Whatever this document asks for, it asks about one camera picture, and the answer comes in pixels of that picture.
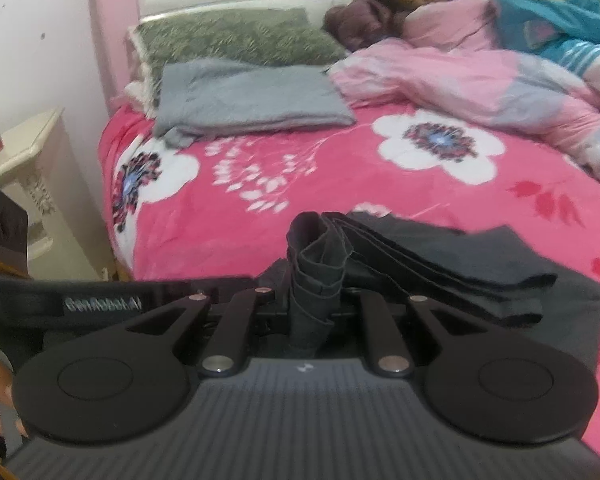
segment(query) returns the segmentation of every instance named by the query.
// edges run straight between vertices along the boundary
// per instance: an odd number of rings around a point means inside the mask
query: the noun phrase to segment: wooden furniture
[[[1,135],[0,189],[29,215],[33,279],[100,280],[113,274],[113,256],[61,117],[50,110]]]

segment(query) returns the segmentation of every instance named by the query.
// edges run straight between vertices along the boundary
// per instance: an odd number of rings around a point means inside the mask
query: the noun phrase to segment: white flower pattern
[[[377,216],[378,218],[384,218],[385,216],[391,214],[391,210],[383,205],[379,204],[371,204],[369,202],[363,202],[362,204],[357,204],[353,208],[354,213],[367,213],[369,215]]]
[[[289,202],[286,192],[298,178],[316,169],[315,155],[327,140],[321,138],[302,147],[299,153],[292,137],[227,137],[205,146],[207,157],[222,157],[214,166],[214,186],[226,186],[226,192],[237,192],[250,202],[246,210],[280,213]],[[266,142],[259,151],[260,143]]]
[[[404,170],[441,166],[471,186],[493,180],[497,169],[489,157],[505,152],[504,143],[494,135],[428,110],[418,110],[413,116],[383,116],[372,128],[387,138],[378,147],[385,160]]]
[[[122,166],[134,156],[142,153],[158,155],[159,169],[162,171],[168,168],[169,174],[168,176],[158,176],[155,180],[150,180],[138,188],[138,203],[135,212],[126,215],[125,227],[122,232],[117,229],[115,231],[116,247],[114,250],[116,256],[130,267],[133,263],[136,246],[138,214],[142,205],[160,202],[175,195],[184,185],[195,180],[200,172],[200,162],[197,157],[167,148],[162,139],[150,137],[145,141],[140,135],[121,153],[116,163],[115,174],[118,174]]]

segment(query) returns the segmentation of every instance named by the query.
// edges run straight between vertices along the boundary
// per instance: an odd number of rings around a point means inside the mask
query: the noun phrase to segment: folded black cloth
[[[507,226],[465,234],[392,216],[307,212],[294,219],[287,241],[286,262],[260,281],[288,285],[291,356],[315,354],[331,333],[342,289],[356,287],[399,302],[422,294],[525,327],[531,338],[595,367],[600,285],[535,254]]]

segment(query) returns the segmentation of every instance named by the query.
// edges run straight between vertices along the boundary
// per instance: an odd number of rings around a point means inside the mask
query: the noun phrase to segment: metal screw
[[[378,366],[381,370],[396,374],[405,371],[410,365],[407,359],[398,355],[387,355],[378,361]]]
[[[234,360],[226,355],[211,355],[202,361],[202,367],[210,372],[225,372],[234,365]]]

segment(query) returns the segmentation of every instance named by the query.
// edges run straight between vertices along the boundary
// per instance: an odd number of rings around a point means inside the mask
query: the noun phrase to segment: pink blanket
[[[450,51],[498,47],[490,0],[454,0],[419,7],[405,20],[402,38],[413,46]]]
[[[356,115],[342,130],[174,152],[122,108],[99,151],[116,253],[137,279],[257,274],[284,256],[299,212],[362,210],[469,232],[508,224],[600,282],[600,185],[566,156],[406,102]],[[600,453],[600,403],[585,440]]]
[[[337,62],[330,77],[352,106],[409,100],[522,134],[571,156],[600,181],[600,95],[547,60],[510,50],[446,53],[388,39]]]

